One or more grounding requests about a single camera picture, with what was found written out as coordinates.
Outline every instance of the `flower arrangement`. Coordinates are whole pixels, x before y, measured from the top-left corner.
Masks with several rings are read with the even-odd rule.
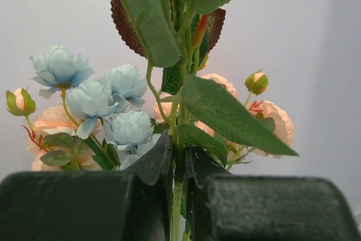
[[[32,80],[46,88],[40,96],[61,97],[60,104],[31,120],[36,103],[28,91],[6,92],[8,111],[27,121],[27,149],[36,156],[32,170],[124,170],[168,130],[175,153],[172,239],[177,240],[187,145],[203,148],[228,170],[248,163],[251,152],[277,159],[297,155],[289,147],[294,126],[287,113],[267,100],[251,102],[267,90],[266,74],[257,71],[245,80],[244,103],[224,77],[197,77],[221,35],[226,11],[219,7],[229,1],[111,0],[116,29],[147,60],[146,75],[125,64],[89,79],[94,71],[88,61],[64,45],[31,56]],[[158,90],[151,82],[154,67],[163,68]],[[147,88],[156,99],[153,116],[139,109]]]

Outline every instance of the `light blue peony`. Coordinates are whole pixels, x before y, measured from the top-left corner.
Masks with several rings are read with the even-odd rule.
[[[113,95],[110,83],[86,80],[67,94],[67,105],[74,116],[87,119],[77,129],[77,135],[88,138],[96,126],[98,117],[106,118],[121,113],[128,105],[123,96]]]
[[[126,64],[105,72],[102,81],[110,81],[112,94],[122,95],[130,104],[141,107],[141,98],[147,90],[147,82],[139,72],[139,68]]]
[[[79,86],[94,73],[87,60],[83,61],[80,54],[74,60],[73,54],[64,45],[54,45],[48,54],[31,56],[30,60],[37,75],[32,79],[50,87],[39,92],[39,95],[47,99],[61,88]]]
[[[151,137],[151,139],[145,143],[138,145],[136,150],[136,154],[127,155],[123,160],[122,164],[118,167],[118,170],[124,170],[129,167],[131,164],[136,162],[139,158],[145,155],[153,146],[157,143],[160,138],[160,134],[155,134]]]
[[[133,151],[149,141],[153,127],[148,114],[129,111],[114,118],[111,124],[104,122],[104,131],[108,143],[119,151]]]

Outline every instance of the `flower bud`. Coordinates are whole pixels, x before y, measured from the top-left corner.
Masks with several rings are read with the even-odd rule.
[[[208,14],[201,17],[192,36],[192,46],[199,47],[207,30]]]
[[[268,89],[268,78],[261,70],[252,73],[245,81],[244,85],[248,91],[253,92],[255,95],[260,95]]]
[[[35,101],[25,89],[17,89],[14,93],[7,91],[6,107],[14,116],[29,116],[36,110]]]

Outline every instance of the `white background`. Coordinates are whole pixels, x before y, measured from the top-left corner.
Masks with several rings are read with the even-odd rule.
[[[25,122],[5,109],[5,90],[28,87],[39,112],[60,102],[40,98],[31,55],[63,43],[87,56],[93,78],[131,63],[146,61],[128,50],[111,19],[110,0],[0,0],[0,178],[27,170]],[[219,73],[244,101],[243,81],[262,68],[270,79],[262,98],[285,109],[297,132],[293,147],[300,158],[251,157],[235,167],[240,174],[317,176],[331,179],[361,212],[361,0],[233,0],[225,6],[220,42],[202,72]],[[154,76],[160,84],[161,71]],[[153,99],[146,95],[146,110]]]

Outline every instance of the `brown leaf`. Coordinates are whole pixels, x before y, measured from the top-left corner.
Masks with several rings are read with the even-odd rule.
[[[111,0],[111,5],[112,18],[119,35],[122,37],[122,40],[125,41],[125,44],[128,45],[134,52],[146,57],[142,43],[138,39],[137,34],[131,25],[122,2],[120,0]]]
[[[208,17],[208,52],[212,50],[221,35],[226,11],[218,8],[212,11]]]

